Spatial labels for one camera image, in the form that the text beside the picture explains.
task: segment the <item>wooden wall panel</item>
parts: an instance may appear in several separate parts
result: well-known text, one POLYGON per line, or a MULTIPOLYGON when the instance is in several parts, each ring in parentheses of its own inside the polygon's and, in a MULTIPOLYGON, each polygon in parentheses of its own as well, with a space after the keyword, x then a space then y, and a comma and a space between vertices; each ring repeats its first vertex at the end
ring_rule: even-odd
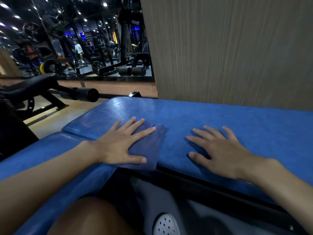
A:
POLYGON ((313 110, 313 0, 141 0, 160 99, 313 110))

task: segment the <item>shoe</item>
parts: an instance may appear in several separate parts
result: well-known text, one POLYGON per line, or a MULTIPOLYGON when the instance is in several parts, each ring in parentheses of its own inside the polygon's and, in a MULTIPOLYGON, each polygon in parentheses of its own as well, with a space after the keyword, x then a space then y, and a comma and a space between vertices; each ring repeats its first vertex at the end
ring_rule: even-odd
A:
POLYGON ((152 235, 180 235, 177 221, 172 214, 158 216, 152 229, 152 235))

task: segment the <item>person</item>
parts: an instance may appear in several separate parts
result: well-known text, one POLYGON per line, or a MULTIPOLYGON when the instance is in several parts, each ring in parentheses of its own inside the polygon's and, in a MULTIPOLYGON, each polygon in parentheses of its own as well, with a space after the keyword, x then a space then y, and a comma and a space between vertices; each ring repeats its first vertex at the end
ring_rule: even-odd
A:
MULTIPOLYGON (((155 127, 132 134, 144 119, 131 118, 118 129, 120 121, 95 141, 83 141, 75 148, 0 182, 0 231, 11 234, 54 193, 94 163, 134 163, 147 161, 129 155, 128 148, 152 133, 155 127)), ((313 234, 313 187, 299 179, 276 159, 253 155, 237 140, 231 129, 223 127, 227 139, 216 129, 194 129, 200 137, 187 136, 204 148, 211 159, 197 152, 189 157, 220 176, 245 180, 260 187, 306 231, 313 234)), ((54 234, 142 234, 128 225, 114 206, 97 198, 82 198, 53 223, 48 235, 54 234)))
POLYGON ((77 53, 80 55, 81 62, 82 62, 82 63, 85 63, 85 62, 84 62, 84 57, 83 57, 83 53, 84 53, 84 52, 83 52, 83 50, 82 50, 80 44, 77 43, 76 41, 74 41, 74 44, 75 44, 75 50, 76 50, 77 53))

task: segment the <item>black cushion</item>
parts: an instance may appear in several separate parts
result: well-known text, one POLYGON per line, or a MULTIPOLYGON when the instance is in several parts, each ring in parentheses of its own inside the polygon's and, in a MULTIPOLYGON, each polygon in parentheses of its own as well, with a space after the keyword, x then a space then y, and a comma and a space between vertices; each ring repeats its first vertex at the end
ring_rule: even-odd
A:
POLYGON ((40 95, 41 92, 58 86, 55 73, 49 73, 27 79, 12 86, 0 88, 0 97, 16 104, 40 95))

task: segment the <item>wooden floor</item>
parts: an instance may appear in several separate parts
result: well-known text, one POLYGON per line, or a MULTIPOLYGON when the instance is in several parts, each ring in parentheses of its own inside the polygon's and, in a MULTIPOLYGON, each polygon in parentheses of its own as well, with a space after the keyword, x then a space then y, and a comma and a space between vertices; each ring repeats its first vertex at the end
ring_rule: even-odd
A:
MULTIPOLYGON (((69 106, 60 111, 57 111, 56 108, 53 108, 24 121, 24 123, 34 132, 34 134, 39 139, 44 138, 52 133, 61 131, 61 129, 72 120, 76 119, 77 117, 81 116, 82 114, 86 113, 87 111, 91 110, 102 102, 108 100, 100 98, 97 102, 93 103, 66 100, 62 99, 59 95, 55 96, 69 106)), ((50 103, 43 97, 37 96, 35 97, 34 110, 47 106, 49 104, 50 103)))

